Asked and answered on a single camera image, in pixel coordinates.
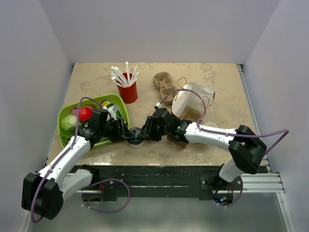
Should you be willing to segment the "black coffee lid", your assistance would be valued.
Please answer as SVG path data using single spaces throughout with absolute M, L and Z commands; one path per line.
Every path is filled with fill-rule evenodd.
M 141 128 L 133 127 L 129 131 L 133 134 L 133 138 L 128 140 L 131 145 L 140 145 L 143 143 L 143 140 L 138 138 Z

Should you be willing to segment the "brown paper bag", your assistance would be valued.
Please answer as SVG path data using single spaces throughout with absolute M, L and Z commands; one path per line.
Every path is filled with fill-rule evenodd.
M 197 84 L 195 82 L 187 82 L 185 77 L 178 79 L 179 91 L 172 102 L 171 113 L 180 118 L 186 107 L 192 107 L 203 114 L 205 109 L 209 109 L 215 98 L 215 91 Z

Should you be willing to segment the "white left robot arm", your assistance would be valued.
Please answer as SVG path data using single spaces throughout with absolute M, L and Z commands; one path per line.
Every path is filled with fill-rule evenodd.
M 73 175 L 68 173 L 77 161 L 88 153 L 102 138 L 119 142 L 134 138 L 123 119 L 114 119 L 110 113 L 98 108 L 89 120 L 80 125 L 75 135 L 57 157 L 37 173 L 29 173 L 23 181 L 23 209 L 35 215 L 53 219 L 60 212 L 63 203 L 78 190 L 87 187 L 96 189 L 100 184 L 99 170 L 90 166 L 79 168 Z

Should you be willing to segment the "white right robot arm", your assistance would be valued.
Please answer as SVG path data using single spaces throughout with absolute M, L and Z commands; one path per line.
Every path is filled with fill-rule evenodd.
M 247 126 L 220 129 L 199 126 L 196 122 L 180 119 L 165 108 L 158 108 L 148 116 L 137 138 L 160 141 L 168 136 L 176 142 L 211 145 L 226 150 L 231 160 L 224 164 L 215 178 L 217 188 L 227 189 L 242 174 L 256 174 L 266 154 L 267 146 Z

